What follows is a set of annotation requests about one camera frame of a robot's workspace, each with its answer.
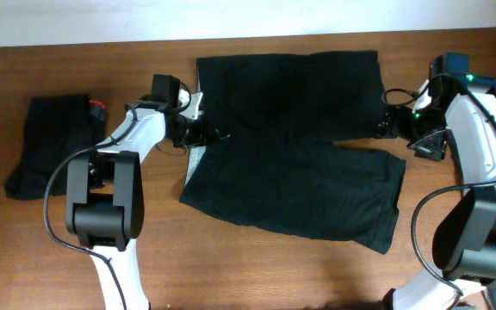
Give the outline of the dark green shorts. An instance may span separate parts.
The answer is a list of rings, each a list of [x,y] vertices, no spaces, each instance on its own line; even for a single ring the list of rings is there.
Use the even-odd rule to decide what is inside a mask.
[[[207,145],[180,202],[216,219],[386,253],[406,163],[373,139],[386,116],[375,51],[196,61]]]

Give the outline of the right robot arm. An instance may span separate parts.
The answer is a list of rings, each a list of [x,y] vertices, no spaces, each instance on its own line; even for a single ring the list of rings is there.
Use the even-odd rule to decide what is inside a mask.
[[[412,108],[390,109],[387,129],[425,158],[440,159],[452,146],[462,182],[417,204],[411,241],[423,269],[383,303],[386,309],[455,309],[466,297],[496,287],[496,79],[436,73],[412,100]],[[462,198],[438,225],[427,262],[418,245],[418,217],[432,199],[455,191]]]

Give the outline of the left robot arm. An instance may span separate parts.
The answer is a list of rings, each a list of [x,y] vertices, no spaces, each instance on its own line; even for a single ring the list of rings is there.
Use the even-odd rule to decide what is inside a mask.
[[[164,102],[126,106],[124,121],[103,142],[66,162],[65,223],[90,256],[107,309],[148,309],[137,239],[145,218],[141,164],[162,140],[177,148],[206,146],[220,134],[204,115]]]

